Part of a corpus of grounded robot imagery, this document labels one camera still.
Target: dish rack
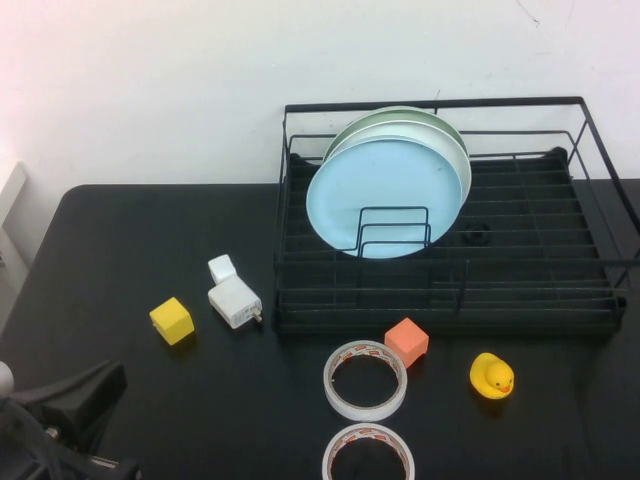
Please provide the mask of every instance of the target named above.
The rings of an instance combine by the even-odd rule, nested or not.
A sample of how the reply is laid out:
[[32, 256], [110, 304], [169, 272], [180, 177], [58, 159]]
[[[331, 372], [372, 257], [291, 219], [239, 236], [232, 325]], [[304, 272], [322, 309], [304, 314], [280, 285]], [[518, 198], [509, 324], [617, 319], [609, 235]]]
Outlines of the dish rack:
[[[472, 186], [453, 227], [384, 260], [315, 233], [306, 193], [331, 139], [370, 110], [427, 109], [467, 144]], [[388, 242], [398, 243], [393, 238]], [[581, 97], [288, 105], [274, 267], [283, 333], [382, 333], [405, 317], [430, 334], [607, 334], [640, 265], [640, 219]]]

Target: plate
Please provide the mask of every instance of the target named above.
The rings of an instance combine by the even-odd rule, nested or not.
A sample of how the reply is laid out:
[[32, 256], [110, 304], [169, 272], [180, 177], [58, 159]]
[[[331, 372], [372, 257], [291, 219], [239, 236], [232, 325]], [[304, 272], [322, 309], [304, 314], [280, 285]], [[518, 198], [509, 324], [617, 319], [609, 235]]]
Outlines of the plate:
[[423, 249], [426, 222], [434, 242], [451, 228], [461, 203], [462, 187], [451, 163], [406, 138], [341, 148], [314, 175], [307, 192], [307, 214], [318, 235], [333, 248], [364, 258]]
[[329, 145], [329, 148], [327, 148], [324, 155], [325, 160], [331, 156], [333, 150], [335, 150], [342, 142], [347, 140], [354, 133], [362, 130], [363, 128], [390, 121], [417, 122], [438, 128], [443, 133], [449, 135], [453, 141], [458, 143], [465, 153], [468, 153], [464, 140], [462, 140], [458, 131], [437, 115], [433, 115], [415, 107], [397, 106], [379, 108], [347, 125], [344, 130], [336, 135]]
[[395, 137], [417, 141], [435, 150], [451, 163], [462, 186], [462, 203], [465, 202], [471, 189], [471, 164], [467, 151], [454, 141], [451, 136], [430, 124], [412, 121], [384, 121], [355, 131], [344, 139], [330, 154], [325, 162], [329, 162], [336, 152], [343, 148], [366, 141], [369, 138]]

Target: light blue plate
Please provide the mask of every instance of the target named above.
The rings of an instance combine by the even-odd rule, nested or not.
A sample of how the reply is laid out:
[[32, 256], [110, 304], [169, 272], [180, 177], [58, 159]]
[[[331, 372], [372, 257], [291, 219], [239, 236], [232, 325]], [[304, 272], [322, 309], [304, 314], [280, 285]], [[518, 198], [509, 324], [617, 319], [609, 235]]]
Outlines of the light blue plate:
[[[431, 242], [445, 234], [460, 210], [462, 188], [451, 164], [410, 140], [370, 140], [336, 153], [315, 174], [307, 214], [329, 245], [364, 258], [394, 258], [424, 248], [426, 209]], [[365, 207], [414, 207], [366, 209]], [[358, 225], [392, 223], [392, 226]], [[420, 225], [400, 225], [418, 223]], [[369, 243], [367, 242], [413, 242]]]

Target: foam cube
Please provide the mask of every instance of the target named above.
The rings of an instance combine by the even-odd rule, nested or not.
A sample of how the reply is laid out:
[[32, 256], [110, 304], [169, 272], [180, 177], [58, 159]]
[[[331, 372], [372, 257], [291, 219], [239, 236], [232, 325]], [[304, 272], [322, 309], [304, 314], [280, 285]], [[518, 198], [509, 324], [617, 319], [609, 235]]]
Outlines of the foam cube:
[[411, 319], [405, 318], [384, 334], [384, 344], [396, 352], [404, 366], [409, 368], [420, 355], [427, 353], [429, 335]]
[[174, 345], [195, 330], [187, 309], [175, 298], [170, 298], [149, 312], [153, 326], [169, 345]]

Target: masking tape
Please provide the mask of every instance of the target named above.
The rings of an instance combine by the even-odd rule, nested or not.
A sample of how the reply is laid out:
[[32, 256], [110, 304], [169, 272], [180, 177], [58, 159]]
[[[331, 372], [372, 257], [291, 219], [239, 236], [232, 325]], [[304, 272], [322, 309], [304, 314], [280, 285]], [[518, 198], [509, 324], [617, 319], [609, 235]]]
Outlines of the masking tape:
[[393, 430], [377, 425], [375, 423], [358, 423], [351, 425], [338, 432], [327, 445], [322, 458], [322, 480], [332, 480], [331, 466], [336, 455], [342, 447], [350, 442], [361, 438], [372, 438], [380, 440], [389, 445], [402, 460], [405, 471], [405, 480], [414, 480], [416, 476], [416, 466], [413, 462], [413, 456], [404, 440]]
[[[333, 387], [333, 374], [346, 360], [360, 355], [378, 358], [389, 365], [398, 379], [398, 388], [391, 398], [375, 407], [358, 407], [344, 401]], [[358, 340], [338, 348], [324, 366], [324, 391], [331, 406], [343, 417], [357, 422], [376, 422], [394, 413], [407, 392], [407, 370], [395, 352], [378, 342]]]

